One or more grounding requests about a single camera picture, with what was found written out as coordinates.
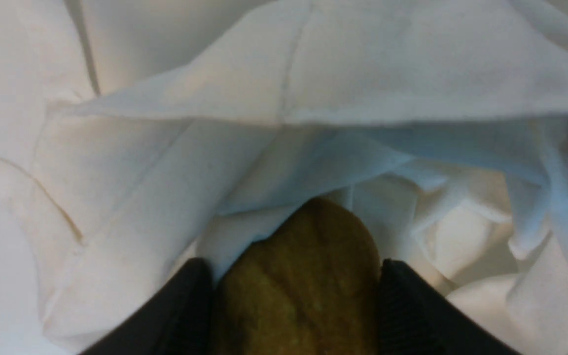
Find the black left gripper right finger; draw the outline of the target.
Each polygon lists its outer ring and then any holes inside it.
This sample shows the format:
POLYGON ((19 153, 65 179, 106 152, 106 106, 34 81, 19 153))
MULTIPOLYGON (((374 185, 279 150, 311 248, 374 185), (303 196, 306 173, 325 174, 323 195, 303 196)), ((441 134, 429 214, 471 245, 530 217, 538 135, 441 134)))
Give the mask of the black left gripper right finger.
POLYGON ((383 261, 378 296, 381 355, 514 355, 404 261, 383 261))

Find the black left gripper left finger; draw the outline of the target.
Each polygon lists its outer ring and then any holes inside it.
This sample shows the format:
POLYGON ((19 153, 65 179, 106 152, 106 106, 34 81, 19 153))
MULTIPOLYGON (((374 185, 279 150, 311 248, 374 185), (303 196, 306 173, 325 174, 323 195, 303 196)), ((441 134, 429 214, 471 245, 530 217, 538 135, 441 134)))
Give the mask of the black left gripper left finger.
POLYGON ((213 277, 191 258, 148 302, 83 355, 205 355, 210 337, 213 277))

